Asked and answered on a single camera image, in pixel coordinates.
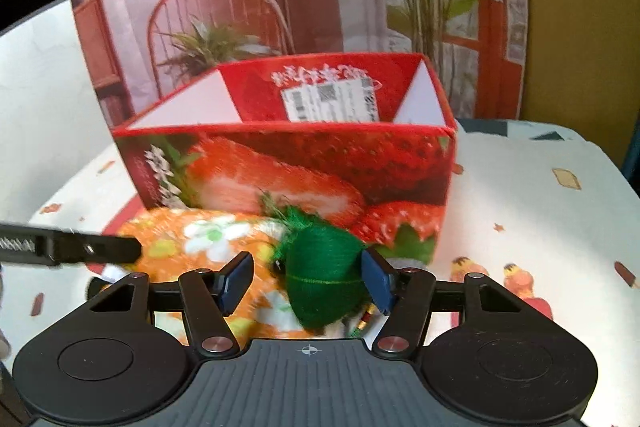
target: barcode label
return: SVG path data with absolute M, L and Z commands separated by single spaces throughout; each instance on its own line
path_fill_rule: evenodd
M 294 91 L 291 93 L 293 96 L 294 107 L 296 108 L 296 112 L 298 114 L 298 119 L 300 121 L 306 121 L 306 113 L 305 113 L 305 104 L 302 101 L 302 93 L 299 91 Z
M 321 84 L 318 86 L 318 95 L 320 95 L 320 102 L 338 100 L 335 96 L 334 84 Z
M 369 77 L 304 84 L 282 91 L 292 122 L 376 122 L 380 120 L 374 83 Z

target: table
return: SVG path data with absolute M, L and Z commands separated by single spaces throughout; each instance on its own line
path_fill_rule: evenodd
M 598 361 L 598 386 L 583 421 L 589 427 L 638 427 L 640 290 L 614 269 L 618 261 L 640 274 L 638 197 L 604 153 L 581 139 L 461 133 L 456 161 L 430 269 L 439 279 L 453 279 L 452 260 L 466 257 L 500 283 L 507 284 L 507 275 L 518 270 L 534 279 L 527 298 L 548 303 L 554 320 L 587 344 Z M 140 205 L 110 146 L 30 222 L 113 232 Z M 12 344 L 5 361 L 11 368 L 19 347 L 84 301 L 92 273 L 84 266 L 3 270 L 0 327 Z M 44 294 L 42 313 L 30 317 L 37 293 Z M 427 342 L 450 325 L 450 314 L 434 314 Z

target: blue gripper pad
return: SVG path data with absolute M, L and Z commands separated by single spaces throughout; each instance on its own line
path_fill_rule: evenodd
M 372 259 L 366 250 L 362 252 L 360 272 L 376 308 L 382 314 L 391 313 L 391 309 L 396 304 L 396 298 L 391 292 L 391 276 Z
M 127 425 L 486 426 L 444 407 L 424 388 L 411 365 L 377 359 L 359 339 L 252 341 L 237 359 L 204 363 L 175 401 Z M 580 425 L 571 420 L 561 427 Z M 56 424 L 39 419 L 31 427 Z
M 223 315 L 233 313 L 244 297 L 244 292 L 254 279 L 254 260 L 245 257 L 227 277 L 222 294 L 218 297 L 218 307 Z

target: strawberry image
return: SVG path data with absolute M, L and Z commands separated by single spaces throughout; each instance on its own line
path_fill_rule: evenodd
M 366 193 L 385 185 L 411 190 L 446 169 L 448 138 L 420 134 L 329 134 L 297 137 L 298 155 L 315 160 L 312 168 L 336 174 Z
M 267 132 L 238 134 L 233 140 L 288 164 L 339 176 L 372 204 L 430 194 L 428 185 L 436 180 L 446 187 L 454 155 L 447 136 L 408 133 Z
M 364 243 L 376 245 L 385 257 L 428 265 L 443 217 L 443 206 L 392 201 L 370 206 L 349 231 Z
M 203 208 L 260 214 L 264 194 L 336 227 L 348 227 L 364 207 L 362 194 L 337 176 L 278 162 L 224 137 L 201 140 L 186 173 Z

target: red cardboard box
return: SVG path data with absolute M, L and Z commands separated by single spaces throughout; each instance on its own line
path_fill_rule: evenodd
M 440 229 L 456 124 L 417 54 L 221 64 L 114 131 L 154 206 L 259 214 L 265 194 L 392 247 Z

